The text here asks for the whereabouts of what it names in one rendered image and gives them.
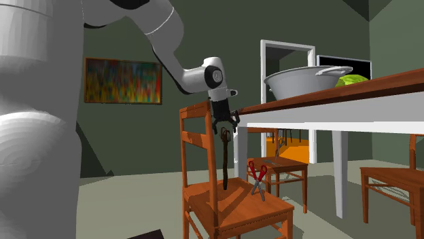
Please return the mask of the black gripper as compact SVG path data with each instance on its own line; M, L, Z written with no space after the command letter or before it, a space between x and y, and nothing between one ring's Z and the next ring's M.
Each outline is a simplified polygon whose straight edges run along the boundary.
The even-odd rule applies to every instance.
M233 133L236 133L236 128L240 123L240 117L237 110L230 111L228 99L211 101L213 110L214 121L212 123L212 129L214 134L217 134L217 123L218 122L230 122L232 124Z

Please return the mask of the colourful framed wall picture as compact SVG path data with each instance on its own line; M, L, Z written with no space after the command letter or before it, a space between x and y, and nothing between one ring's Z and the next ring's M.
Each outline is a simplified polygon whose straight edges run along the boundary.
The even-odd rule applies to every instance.
M106 58L84 59L86 103L162 103L162 65Z

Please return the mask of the large grey basin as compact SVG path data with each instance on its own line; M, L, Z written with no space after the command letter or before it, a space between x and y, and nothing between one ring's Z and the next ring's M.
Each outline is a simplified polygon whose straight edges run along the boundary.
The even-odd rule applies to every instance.
M348 66L299 67L274 73L265 78L277 100L334 88L340 77L353 70Z

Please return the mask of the black flat screen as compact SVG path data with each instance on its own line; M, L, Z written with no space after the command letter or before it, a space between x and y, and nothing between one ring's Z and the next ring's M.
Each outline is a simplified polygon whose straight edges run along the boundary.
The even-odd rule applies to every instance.
M342 58L337 56L316 56L317 66L330 65L330 66L349 66L353 68L351 74L361 75L367 79L372 79L372 62L370 60L361 60L355 58Z

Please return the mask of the grey metal scissors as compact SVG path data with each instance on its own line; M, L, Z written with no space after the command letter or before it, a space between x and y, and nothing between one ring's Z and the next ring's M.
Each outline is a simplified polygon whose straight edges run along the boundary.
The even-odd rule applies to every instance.
M265 163L269 163L269 164L273 164L273 165L277 165L277 158L279 157L279 150L282 146L284 146L285 141L283 138L280 138L277 142L276 142L276 155L275 158L273 160L264 160Z

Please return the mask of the white door frame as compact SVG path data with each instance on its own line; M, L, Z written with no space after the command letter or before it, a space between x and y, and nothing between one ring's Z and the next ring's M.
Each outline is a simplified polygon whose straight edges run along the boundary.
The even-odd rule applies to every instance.
M268 56L276 56L277 60L284 58L290 52L293 51L302 51L307 52L307 65L309 67L316 65L315 57L315 46L313 45L304 45L297 43L288 43L282 41L272 41L261 39L260 40L260 66L261 66L261 103L266 103L266 84L264 79L266 78L266 59ZM308 152L309 152L309 162L311 164L317 163L317 143L316 143L317 131L309 130L308 131Z

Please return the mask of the wood-topped table with white frame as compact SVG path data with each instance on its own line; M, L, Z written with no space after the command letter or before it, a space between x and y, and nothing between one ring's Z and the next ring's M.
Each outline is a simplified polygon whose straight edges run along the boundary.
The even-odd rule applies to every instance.
M348 132L424 134L424 68L244 107L234 134L234 175L247 177L247 129L332 131L336 214L347 211Z

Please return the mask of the wooden chair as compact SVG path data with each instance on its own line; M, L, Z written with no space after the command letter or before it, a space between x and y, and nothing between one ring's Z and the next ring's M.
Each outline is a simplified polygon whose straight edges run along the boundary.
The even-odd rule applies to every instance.
M415 226L417 239L424 239L424 171L417 170L416 165L416 143L418 136L424 137L424 134L410 135L408 168L360 168L361 199L364 223L368 223L369 189L406 205L410 210L410 223ZM408 201L385 193L379 187L403 189L408 192Z
M276 142L280 139L278 136L279 129L277 128L248 128L248 133L268 133L272 132L274 139L272 140L275 144L275 153L269 157L261 158L248 158L247 159L247 176L252 177L251 170L248 163L253 161L256 168L256 174L259 175L261 165L267 167L267 173L262 179L265 186L265 191L271 193L271 187L274 185L275 195L279 197L279 186L284 183L292 183L300 181L302 183L302 205L303 213L307 213L307 183L308 183L308 164L299 162L296 160L284 158L280 156L277 158L277 165L265 163L264 160L273 160L276 155Z
M194 213L209 239L241 239L241 234L266 226L281 233L276 239L293 239L294 206L264 192L251 194L253 185L241 178L229 179L226 190L217 180L210 102L179 110L182 167L182 238L189 239L192 227L203 239L190 213ZM207 150L209 180L188 184L186 144Z

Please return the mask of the dark brown long thin tool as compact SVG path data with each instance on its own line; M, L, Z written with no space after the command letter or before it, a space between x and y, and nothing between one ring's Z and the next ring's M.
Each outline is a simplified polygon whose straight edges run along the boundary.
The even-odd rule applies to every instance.
M221 128L221 140L223 143L223 189L228 186L228 142L231 140L231 133L225 128Z

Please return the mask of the green cabbage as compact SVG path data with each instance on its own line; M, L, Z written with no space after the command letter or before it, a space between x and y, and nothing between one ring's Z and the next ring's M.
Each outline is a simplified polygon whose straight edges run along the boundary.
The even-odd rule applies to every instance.
M350 84L356 84L359 82L368 81L368 78L361 75L349 74L339 78L335 87L347 86Z

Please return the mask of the dark robot stand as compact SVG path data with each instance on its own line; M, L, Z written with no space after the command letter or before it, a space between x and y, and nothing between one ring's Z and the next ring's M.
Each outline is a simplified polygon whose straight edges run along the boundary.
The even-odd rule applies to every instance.
M128 239L165 239L165 238L162 231L160 229L156 229L154 231L150 231L144 234L139 234L137 236L133 236Z

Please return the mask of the red-handled scissors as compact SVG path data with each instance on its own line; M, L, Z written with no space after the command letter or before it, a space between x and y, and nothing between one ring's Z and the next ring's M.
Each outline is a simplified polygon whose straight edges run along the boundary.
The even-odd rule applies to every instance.
M260 183L267 173L267 167L265 165L261 165L260 170L259 170L259 175L257 175L256 174L257 171L256 171L256 168L255 168L254 162L250 161L248 163L248 165L249 165L249 168L251 170L252 177L255 179L255 184L254 184L253 189L251 191L251 195L253 195L253 193L258 189L260 196L261 196L261 199L264 202L265 197L264 197L264 194L263 194L262 189L260 187Z

